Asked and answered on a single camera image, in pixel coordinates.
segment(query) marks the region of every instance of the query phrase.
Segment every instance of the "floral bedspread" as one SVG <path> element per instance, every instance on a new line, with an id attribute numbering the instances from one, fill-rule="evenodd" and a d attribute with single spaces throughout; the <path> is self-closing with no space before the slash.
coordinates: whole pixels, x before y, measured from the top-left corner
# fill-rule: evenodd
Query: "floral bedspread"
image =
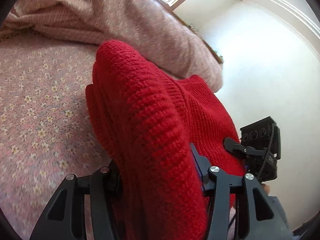
<path id="1" fill-rule="evenodd" d="M 96 49 L 34 34 L 0 43 L 0 207 L 23 239 L 67 174 L 110 162 L 85 100 Z"/>

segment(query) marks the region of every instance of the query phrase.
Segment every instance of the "black plastic bracket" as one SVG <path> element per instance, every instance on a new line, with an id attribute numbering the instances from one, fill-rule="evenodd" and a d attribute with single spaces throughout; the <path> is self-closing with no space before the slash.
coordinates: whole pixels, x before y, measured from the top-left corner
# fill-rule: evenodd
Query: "black plastic bracket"
<path id="1" fill-rule="evenodd" d="M 204 240 L 227 239 L 230 194 L 236 194 L 234 240 L 292 239 L 277 209 L 253 174 L 246 173 L 243 177 L 229 175 L 219 167 L 211 166 L 192 143 L 190 147 L 203 184 L 203 194 L 209 197 Z"/>
<path id="2" fill-rule="evenodd" d="M 67 175 L 44 208 L 30 240 L 86 240 L 85 194 L 90 194 L 95 239 L 118 240 L 111 198 L 121 191 L 119 171 L 113 162 L 91 176 Z"/>
<path id="3" fill-rule="evenodd" d="M 280 129 L 271 117 L 242 127 L 241 143 L 228 137 L 223 145 L 229 153 L 245 160 L 247 170 L 260 182 L 277 178 L 281 158 Z"/>

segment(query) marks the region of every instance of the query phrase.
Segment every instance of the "red sweater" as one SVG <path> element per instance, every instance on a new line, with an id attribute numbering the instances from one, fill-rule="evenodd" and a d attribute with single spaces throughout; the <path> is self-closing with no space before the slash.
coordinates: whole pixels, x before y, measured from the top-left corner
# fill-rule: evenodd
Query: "red sweater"
<path id="1" fill-rule="evenodd" d="M 108 41 L 86 97 L 94 132 L 120 169 L 124 192 L 113 205 L 124 239 L 202 239 L 207 202 L 189 143 L 227 173 L 245 172 L 223 148 L 224 138 L 238 140 L 236 129 L 206 83 L 173 80 L 129 45 Z"/>

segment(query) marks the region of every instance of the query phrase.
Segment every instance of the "black wire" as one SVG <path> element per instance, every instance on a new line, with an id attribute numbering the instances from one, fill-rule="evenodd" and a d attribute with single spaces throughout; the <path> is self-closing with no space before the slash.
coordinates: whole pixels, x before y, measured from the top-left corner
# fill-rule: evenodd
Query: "black wire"
<path id="1" fill-rule="evenodd" d="M 236 219 L 236 214 L 233 216 L 233 218 L 231 219 L 231 221 L 229 222 L 229 226 L 228 226 L 228 230 L 230 229 L 230 227 L 232 226 L 233 222 Z"/>
<path id="2" fill-rule="evenodd" d="M 199 30 L 197 30 L 197 29 L 195 28 L 195 26 L 194 26 L 193 23 L 190 23 L 190 24 L 189 24 L 189 28 L 190 28 L 191 30 L 193 30 L 194 32 L 198 32 L 198 31 L 199 31 Z"/>
<path id="3" fill-rule="evenodd" d="M 271 144 L 273 143 L 273 135 L 274 135 L 274 133 L 275 133 L 275 124 L 273 123 L 272 124 L 271 139 L 269 141 L 267 152 L 271 152 Z M 262 171 L 264 169 L 264 166 L 266 165 L 266 162 L 267 162 L 267 157 L 264 159 L 262 167 L 261 167 L 260 171 L 258 172 L 258 174 L 256 176 L 257 180 L 260 180 L 260 176 L 261 176 L 261 173 L 262 173 Z"/>

